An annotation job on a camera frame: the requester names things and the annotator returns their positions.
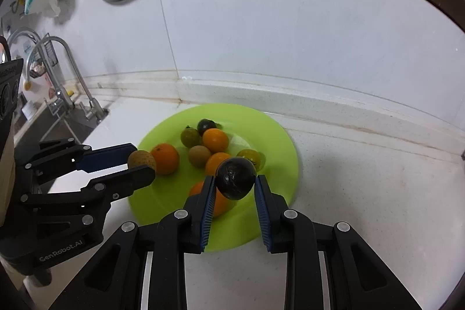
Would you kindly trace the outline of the orange with stem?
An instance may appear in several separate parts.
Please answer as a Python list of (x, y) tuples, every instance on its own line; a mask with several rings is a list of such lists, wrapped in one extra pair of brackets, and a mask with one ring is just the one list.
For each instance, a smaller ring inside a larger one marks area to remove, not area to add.
[(151, 150), (156, 162), (158, 175), (171, 175), (179, 166), (180, 156), (176, 148), (168, 143), (161, 143)]

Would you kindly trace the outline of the small orange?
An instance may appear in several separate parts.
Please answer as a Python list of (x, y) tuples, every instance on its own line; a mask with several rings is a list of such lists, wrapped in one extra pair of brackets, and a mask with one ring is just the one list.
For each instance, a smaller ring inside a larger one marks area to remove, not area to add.
[(210, 128), (203, 133), (203, 144), (212, 153), (226, 152), (229, 145), (228, 135), (218, 128)]
[(206, 176), (215, 176), (216, 171), (220, 164), (225, 160), (231, 158), (231, 155), (225, 152), (214, 153), (210, 156), (205, 164), (205, 174)]

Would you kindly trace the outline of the large orange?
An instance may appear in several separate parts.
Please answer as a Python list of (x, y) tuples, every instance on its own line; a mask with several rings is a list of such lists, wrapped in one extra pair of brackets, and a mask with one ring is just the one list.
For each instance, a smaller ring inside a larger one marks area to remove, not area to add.
[[(203, 181), (197, 182), (189, 191), (190, 196), (200, 194), (203, 188)], [(232, 207), (232, 202), (229, 201), (224, 195), (222, 195), (219, 190), (216, 192), (216, 198), (214, 203), (214, 213), (213, 217), (219, 217), (225, 214)]]

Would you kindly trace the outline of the dark plum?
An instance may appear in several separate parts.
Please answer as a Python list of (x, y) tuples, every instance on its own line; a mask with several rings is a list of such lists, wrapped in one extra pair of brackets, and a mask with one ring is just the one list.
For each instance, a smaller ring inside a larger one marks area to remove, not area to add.
[(197, 124), (197, 130), (200, 136), (203, 136), (207, 130), (215, 128), (217, 128), (217, 124), (209, 119), (202, 119)]
[(218, 167), (214, 184), (226, 198), (238, 201), (251, 191), (256, 175), (255, 167), (249, 160), (231, 157)]

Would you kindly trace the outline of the steel kitchen sink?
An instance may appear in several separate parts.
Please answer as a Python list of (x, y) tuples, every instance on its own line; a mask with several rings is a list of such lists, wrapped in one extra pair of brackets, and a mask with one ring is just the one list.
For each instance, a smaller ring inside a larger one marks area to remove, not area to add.
[(34, 117), (26, 121), (15, 134), (14, 145), (16, 149), (29, 149), (36, 148), (41, 141), (67, 138), (83, 142), (98, 124), (95, 118), (87, 120), (79, 108), (68, 112), (59, 111), (57, 115), (53, 115), (43, 104)]

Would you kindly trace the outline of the chrome kitchen faucet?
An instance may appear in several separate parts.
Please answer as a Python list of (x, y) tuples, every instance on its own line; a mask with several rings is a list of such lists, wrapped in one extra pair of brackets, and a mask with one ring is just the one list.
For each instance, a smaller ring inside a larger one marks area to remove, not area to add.
[[(40, 38), (39, 34), (33, 29), (21, 27), (12, 33), (12, 35), (7, 39), (9, 47), (17, 46), (25, 49), (25, 52), (23, 53), (25, 62), (21, 74), (20, 93), (24, 96), (25, 104), (39, 106), (39, 104), (48, 102), (51, 106), (52, 112), (67, 112), (70, 109), (67, 110), (63, 101), (57, 98), (51, 79), (47, 73), (37, 79), (29, 78), (29, 81), (25, 82), (27, 80), (25, 71), (26, 60), (31, 49), (34, 47), (34, 44), (42, 38)], [(58, 64), (53, 67), (53, 71), (58, 77), (60, 83), (62, 83), (58, 73)]]

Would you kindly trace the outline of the slim gooseneck faucet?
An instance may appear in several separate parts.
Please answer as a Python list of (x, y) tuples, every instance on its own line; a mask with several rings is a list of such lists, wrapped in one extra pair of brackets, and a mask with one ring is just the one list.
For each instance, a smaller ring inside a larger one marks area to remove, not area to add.
[[(51, 40), (53, 43), (59, 43), (65, 51), (72, 71), (74, 71), (76, 80), (88, 98), (88, 107), (86, 107), (83, 103), (79, 103), (79, 106), (83, 109), (86, 119), (90, 120), (91, 118), (95, 118), (98, 123), (102, 122), (106, 118), (108, 111), (104, 109), (100, 105), (99, 101), (92, 95), (90, 89), (88, 88), (86, 82), (83, 79), (81, 71), (77, 66), (76, 60), (72, 54), (72, 50), (70, 49), (68, 43), (58, 36), (48, 35), (43, 37), (40, 41), (37, 41), (34, 44), (34, 47), (31, 49), (31, 51), (34, 51), (34, 48), (39, 48), (40, 50), (42, 50), (42, 44), (47, 40)], [(63, 101), (67, 110), (75, 108), (76, 105), (72, 102), (70, 96), (67, 95), (67, 93), (65, 92), (64, 87), (62, 86), (58, 77), (53, 71), (53, 67), (49, 66), (47, 62), (46, 66), (47, 74), (51, 79), (57, 98)]]

